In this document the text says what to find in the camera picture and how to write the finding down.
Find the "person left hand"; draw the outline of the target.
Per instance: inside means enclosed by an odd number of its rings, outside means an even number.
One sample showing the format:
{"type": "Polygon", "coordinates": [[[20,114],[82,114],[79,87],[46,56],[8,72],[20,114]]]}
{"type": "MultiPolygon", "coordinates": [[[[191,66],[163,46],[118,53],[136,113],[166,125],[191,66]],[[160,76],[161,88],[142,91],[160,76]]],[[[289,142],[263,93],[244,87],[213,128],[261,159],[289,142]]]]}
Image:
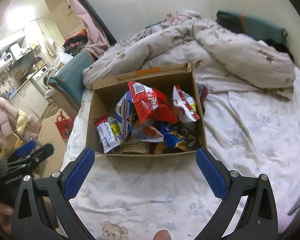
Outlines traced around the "person left hand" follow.
{"type": "Polygon", "coordinates": [[[0,202],[0,226],[10,236],[12,232],[13,208],[0,202]]]}

